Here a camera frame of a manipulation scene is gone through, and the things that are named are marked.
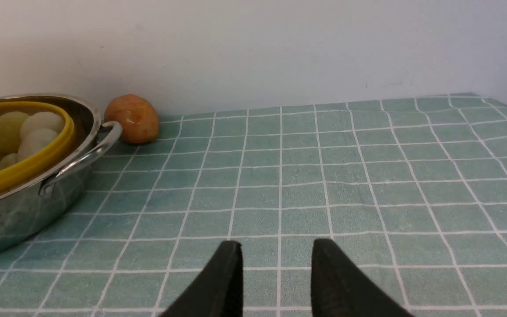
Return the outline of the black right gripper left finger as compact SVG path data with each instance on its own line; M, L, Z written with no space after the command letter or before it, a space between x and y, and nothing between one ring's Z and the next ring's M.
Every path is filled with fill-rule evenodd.
M241 244L223 241L204 269L161 317L242 317Z

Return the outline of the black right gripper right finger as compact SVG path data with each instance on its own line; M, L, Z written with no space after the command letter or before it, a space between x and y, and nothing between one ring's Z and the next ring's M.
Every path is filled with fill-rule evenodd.
M332 239L316 239L311 257L314 317L411 317Z

